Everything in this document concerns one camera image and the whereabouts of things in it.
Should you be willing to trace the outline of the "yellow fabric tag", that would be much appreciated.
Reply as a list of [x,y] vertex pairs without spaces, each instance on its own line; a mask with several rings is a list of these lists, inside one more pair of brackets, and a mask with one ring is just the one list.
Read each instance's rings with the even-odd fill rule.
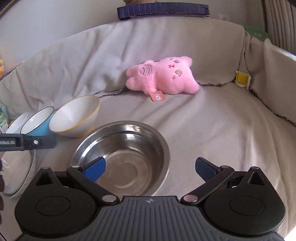
[[234,79],[234,82],[239,86],[249,89],[250,82],[251,82],[251,76],[247,73],[236,71],[236,77]]

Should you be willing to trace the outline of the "white deep bowl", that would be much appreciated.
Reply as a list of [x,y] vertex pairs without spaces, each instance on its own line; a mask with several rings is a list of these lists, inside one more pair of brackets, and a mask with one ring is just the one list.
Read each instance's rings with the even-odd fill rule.
[[29,118],[29,113],[21,114],[16,120],[13,121],[13,123],[10,125],[10,127],[6,131],[6,134],[20,133],[21,128],[26,123],[28,118]]

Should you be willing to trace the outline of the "stainless steel bowl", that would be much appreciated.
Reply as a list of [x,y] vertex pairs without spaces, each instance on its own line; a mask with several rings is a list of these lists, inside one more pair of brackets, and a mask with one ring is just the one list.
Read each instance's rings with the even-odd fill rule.
[[106,160],[106,171],[96,183],[119,198],[154,196],[169,172],[166,140],[138,121],[115,121],[95,129],[82,140],[72,163],[84,166],[98,157]]

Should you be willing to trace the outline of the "beige curtain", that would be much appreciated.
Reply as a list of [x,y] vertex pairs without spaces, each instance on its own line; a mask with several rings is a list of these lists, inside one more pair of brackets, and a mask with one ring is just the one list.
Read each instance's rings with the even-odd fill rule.
[[295,54],[295,1],[262,2],[265,30],[272,44]]

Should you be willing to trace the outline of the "yellow rimmed white bowl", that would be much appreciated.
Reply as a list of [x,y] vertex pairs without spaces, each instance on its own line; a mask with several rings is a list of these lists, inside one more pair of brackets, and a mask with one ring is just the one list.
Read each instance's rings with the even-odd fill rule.
[[83,138],[95,128],[100,98],[78,97],[59,108],[49,122],[49,129],[61,136]]

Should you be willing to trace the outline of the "vitamin gummy bottle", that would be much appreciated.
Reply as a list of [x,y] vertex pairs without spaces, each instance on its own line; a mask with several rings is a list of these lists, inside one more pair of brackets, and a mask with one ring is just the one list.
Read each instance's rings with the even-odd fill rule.
[[9,117],[4,106],[1,106],[0,116],[1,133],[6,133],[9,128]]

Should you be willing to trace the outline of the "large white ceramic bowl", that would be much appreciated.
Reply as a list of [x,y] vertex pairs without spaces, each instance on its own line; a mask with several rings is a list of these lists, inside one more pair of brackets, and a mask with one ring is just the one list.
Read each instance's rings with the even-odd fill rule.
[[4,197],[11,199],[22,195],[36,173],[36,151],[5,152],[1,161]]

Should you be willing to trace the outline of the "pink plush toy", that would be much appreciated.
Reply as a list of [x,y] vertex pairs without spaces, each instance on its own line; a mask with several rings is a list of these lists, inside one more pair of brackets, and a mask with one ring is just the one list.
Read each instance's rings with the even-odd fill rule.
[[190,69],[188,56],[168,57],[158,62],[147,60],[126,70],[126,87],[142,91],[153,102],[165,100],[165,94],[196,94],[200,86]]

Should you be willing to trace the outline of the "green label card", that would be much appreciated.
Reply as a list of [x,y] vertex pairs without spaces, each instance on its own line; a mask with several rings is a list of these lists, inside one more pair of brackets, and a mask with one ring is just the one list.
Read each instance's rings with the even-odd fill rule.
[[259,30],[257,28],[246,26],[245,30],[246,30],[246,32],[248,32],[248,34],[250,34],[251,37],[255,37],[256,39],[258,39],[262,42],[264,42],[265,39],[268,38],[267,32]]

